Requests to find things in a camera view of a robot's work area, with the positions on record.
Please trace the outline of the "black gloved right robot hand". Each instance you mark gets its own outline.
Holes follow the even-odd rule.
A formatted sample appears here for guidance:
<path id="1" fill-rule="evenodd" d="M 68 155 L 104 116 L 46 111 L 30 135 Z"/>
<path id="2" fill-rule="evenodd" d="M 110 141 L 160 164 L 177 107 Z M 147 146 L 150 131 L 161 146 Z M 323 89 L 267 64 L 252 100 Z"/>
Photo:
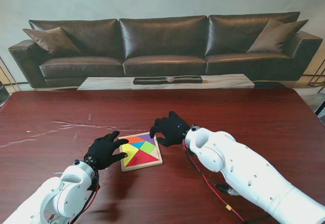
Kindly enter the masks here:
<path id="1" fill-rule="evenodd" d="M 168 117 L 157 118 L 151 127 L 149 135 L 154 138 L 156 134 L 162 134 L 163 138 L 157 138 L 157 142 L 164 147 L 182 144 L 190 125 L 179 115 L 170 111 Z"/>

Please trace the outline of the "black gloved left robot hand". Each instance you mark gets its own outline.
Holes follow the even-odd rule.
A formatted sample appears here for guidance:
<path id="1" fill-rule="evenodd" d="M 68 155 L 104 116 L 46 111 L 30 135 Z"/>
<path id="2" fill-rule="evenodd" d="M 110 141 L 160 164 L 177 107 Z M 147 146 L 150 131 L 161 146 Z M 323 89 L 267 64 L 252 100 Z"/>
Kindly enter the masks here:
<path id="1" fill-rule="evenodd" d="M 113 163 L 126 158 L 128 154 L 125 152 L 113 154 L 121 145 L 128 144 L 127 139 L 117 139 L 118 135 L 119 131 L 113 131 L 95 139 L 85 154 L 83 161 L 96 170 L 104 170 Z"/>

